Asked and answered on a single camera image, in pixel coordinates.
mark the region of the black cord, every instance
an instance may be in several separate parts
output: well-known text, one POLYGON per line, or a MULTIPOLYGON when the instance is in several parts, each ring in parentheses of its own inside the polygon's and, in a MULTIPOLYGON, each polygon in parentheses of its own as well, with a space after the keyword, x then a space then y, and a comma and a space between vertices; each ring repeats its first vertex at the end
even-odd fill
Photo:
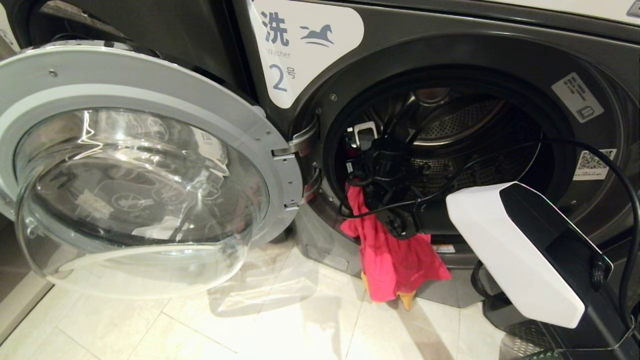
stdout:
POLYGON ((511 305, 511 300, 505 295, 505 293, 500 292, 495 295, 489 293, 489 291, 484 287, 482 280, 480 279, 480 269, 482 269, 484 264, 482 261, 478 260, 476 265, 474 266, 474 271, 471 273, 471 286, 474 288, 476 293, 480 294, 485 300, 500 304, 500 305, 511 305))
MULTIPOLYGON (((617 166, 617 164, 615 164, 615 162, 613 162, 613 160, 610 159, 608 156, 606 156, 602 151, 600 151, 599 149, 597 149, 596 147, 594 147, 592 145, 589 145, 588 143, 578 142, 578 141, 575 141, 575 140, 565 140, 565 139, 541 139, 541 140, 521 143, 521 144, 518 144, 518 145, 515 145, 515 146, 512 146, 512 147, 508 147, 507 149, 503 149, 501 151, 493 152, 493 153, 491 153, 489 155, 485 155, 485 156, 483 156, 481 158, 475 159, 475 160, 467 163, 463 168, 459 169, 437 192, 432 193, 431 195, 428 195, 426 197, 423 197, 423 198, 420 198, 420 199, 417 199, 417 200, 404 201, 404 202, 398 202, 398 203, 391 204, 391 205, 386 205, 386 206, 383 206, 381 208, 378 208, 378 209, 375 209, 375 210, 372 210, 372 211, 368 211, 366 213, 362 213, 362 214, 359 214, 359 215, 345 215, 345 214, 343 214, 342 213, 342 208, 344 207, 344 204, 341 201, 340 202, 340 206, 338 208, 338 212, 340 213, 340 215, 342 215, 345 218, 362 218, 362 217, 366 217, 366 216, 369 216, 369 215, 373 215, 373 214, 378 213, 378 212, 383 211, 383 210, 392 209, 392 208, 398 208, 400 206, 411 205, 411 204, 414 204, 415 206, 417 206, 420 202, 427 201, 429 199, 432 199, 432 198, 434 198, 434 197, 446 192, 447 189, 449 189, 449 187, 456 180, 456 178, 458 178, 462 173, 464 173, 464 171, 466 171, 467 169, 469 169, 471 166, 475 165, 476 163, 478 163, 480 161, 487 160, 489 158, 492 158, 492 157, 500 155, 500 154, 504 154, 504 153, 509 152, 509 151, 513 151, 513 150, 520 149, 522 147, 527 147, 527 146, 530 146, 530 145, 539 145, 541 143, 560 143, 560 144, 565 144, 565 145, 572 145, 572 146, 577 147, 579 149, 587 150, 588 152, 590 152, 591 154, 596 156, 605 165, 607 165, 609 167, 609 169, 611 169, 611 172, 613 172, 615 174, 615 176, 618 177, 618 179, 622 183, 623 187, 625 188, 625 191, 627 192, 627 195, 628 195, 629 200, 631 202, 631 208, 632 208, 634 224, 633 224, 633 235, 632 235, 631 246, 629 247, 629 253, 627 255, 627 261, 626 261, 625 267, 624 267, 624 269, 622 271, 622 278, 620 280, 620 288, 618 290, 618 306, 620 307, 620 318, 622 319, 622 321, 625 324, 625 326, 627 328, 631 329, 636 324, 634 323, 634 320, 633 320, 633 318, 631 316, 631 312, 630 312, 629 306, 627 304, 627 297, 628 297, 628 293, 629 293, 629 285, 631 283, 632 272, 633 272, 633 269, 634 269, 634 267, 636 265, 636 258, 637 258, 638 248, 640 247, 640 200, 638 199, 638 194, 634 190, 634 185, 631 183, 629 178, 625 175, 624 171, 619 166, 617 166)), ((637 341, 640 341, 640 333, 637 331, 637 329, 634 331, 634 337, 635 337, 635 339, 637 341)))

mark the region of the door hinge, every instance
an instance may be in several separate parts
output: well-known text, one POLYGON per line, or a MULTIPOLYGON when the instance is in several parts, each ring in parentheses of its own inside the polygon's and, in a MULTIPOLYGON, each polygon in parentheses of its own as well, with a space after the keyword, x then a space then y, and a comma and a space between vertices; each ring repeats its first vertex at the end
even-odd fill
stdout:
POLYGON ((300 156, 307 155, 316 142, 316 134, 319 129, 318 124, 318 119, 314 119, 311 125, 293 136, 293 139, 289 142, 288 148, 274 150, 273 154, 279 156, 286 154, 295 154, 297 152, 298 154, 300 154, 300 156))

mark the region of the washing machine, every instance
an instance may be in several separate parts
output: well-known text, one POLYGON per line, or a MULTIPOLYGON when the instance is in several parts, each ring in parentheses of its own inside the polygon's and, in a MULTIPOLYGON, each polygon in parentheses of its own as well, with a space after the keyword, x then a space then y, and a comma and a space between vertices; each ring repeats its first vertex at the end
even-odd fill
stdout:
POLYGON ((252 100, 230 2, 1 3, 0 211, 36 273, 203 291, 289 226, 308 142, 252 100))
MULTIPOLYGON (((318 128, 317 142, 298 161, 308 190, 319 189, 294 221, 298 247, 311 259, 359 276, 358 239, 340 231, 345 184, 354 159, 379 136, 413 137, 406 171, 422 195, 478 156, 544 138, 598 147, 638 186, 638 2, 234 5, 260 106, 288 139, 318 128)), ((544 194, 596 244, 632 223, 619 182, 569 146, 505 152, 447 192, 516 180, 544 194)), ((428 282, 418 296, 458 307, 481 300, 470 284, 477 258, 443 199, 423 209, 423 230, 453 280, 428 282)))

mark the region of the qr code sticker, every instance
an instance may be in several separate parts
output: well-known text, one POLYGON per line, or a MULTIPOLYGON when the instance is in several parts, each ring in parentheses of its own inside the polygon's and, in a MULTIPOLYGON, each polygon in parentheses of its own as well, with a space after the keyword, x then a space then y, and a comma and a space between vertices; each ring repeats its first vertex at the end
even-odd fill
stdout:
MULTIPOLYGON (((616 155, 616 149, 603 149, 600 151, 612 160, 616 155)), ((575 169, 573 180, 603 180, 607 177, 608 172, 609 167, 605 165, 605 163, 594 154, 583 151, 582 154, 580 154, 578 167, 575 169)))

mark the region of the pink cloth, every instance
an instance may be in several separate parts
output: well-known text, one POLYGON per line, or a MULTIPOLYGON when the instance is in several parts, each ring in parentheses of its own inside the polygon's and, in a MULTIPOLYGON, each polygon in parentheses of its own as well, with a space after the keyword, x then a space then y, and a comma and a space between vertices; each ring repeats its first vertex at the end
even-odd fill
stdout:
MULTIPOLYGON (((355 215, 368 211, 362 188, 352 186, 347 198, 355 215)), ((449 280, 451 274, 431 247, 431 235, 418 234, 398 240, 376 215, 347 219, 340 227, 348 236, 359 237, 362 272, 367 276, 371 300, 393 300, 399 292, 411 293, 427 280, 449 280)))

